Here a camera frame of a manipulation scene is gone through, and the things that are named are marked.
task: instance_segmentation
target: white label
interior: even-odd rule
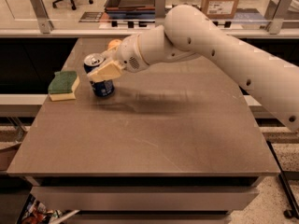
[[[231,14],[234,1],[211,1],[208,3],[207,14]]]

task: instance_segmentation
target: table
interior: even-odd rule
[[[78,72],[77,99],[46,99],[7,172],[31,180],[46,206],[97,212],[103,223],[103,212],[227,223],[279,173],[240,89],[201,57],[127,73],[111,97],[96,97],[83,60],[109,40],[78,40],[64,65]]]

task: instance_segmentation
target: white robotic arm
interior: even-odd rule
[[[108,59],[88,74],[94,82],[138,72],[161,62],[205,56],[291,131],[299,132],[299,68],[228,36],[195,7],[171,9],[164,22],[123,39],[103,53]]]

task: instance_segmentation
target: caster wheel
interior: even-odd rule
[[[283,212],[283,215],[284,215],[285,218],[291,219],[293,217],[292,210],[285,210]]]

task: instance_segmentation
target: can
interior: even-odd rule
[[[90,73],[93,69],[99,67],[103,62],[105,58],[101,56],[99,53],[93,53],[89,54],[87,57],[84,59],[84,70],[88,74]],[[112,80],[104,80],[101,82],[93,82],[90,81],[92,87],[93,87],[93,92],[96,96],[99,97],[107,97],[111,95],[114,91],[114,86]]]

